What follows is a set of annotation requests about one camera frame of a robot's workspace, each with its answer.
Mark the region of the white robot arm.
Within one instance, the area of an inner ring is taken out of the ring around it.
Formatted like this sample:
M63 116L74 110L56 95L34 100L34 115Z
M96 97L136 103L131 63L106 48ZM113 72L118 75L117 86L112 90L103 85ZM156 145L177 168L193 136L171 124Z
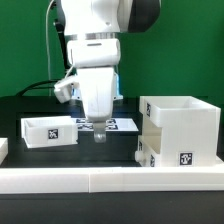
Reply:
M103 143L116 99L115 67L121 58L116 35L147 31L159 17L161 0L56 0L56 4L70 68L55 84L55 95L64 103L73 88L79 89L94 139Z

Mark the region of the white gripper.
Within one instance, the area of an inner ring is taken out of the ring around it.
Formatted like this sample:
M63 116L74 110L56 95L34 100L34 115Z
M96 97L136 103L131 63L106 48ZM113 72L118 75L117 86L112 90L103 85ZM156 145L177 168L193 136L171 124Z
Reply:
M72 40L67 53L69 63L76 68L86 118L106 122L113 110L114 66L121 57L119 40ZM93 130L95 142L104 143L106 124L94 123Z

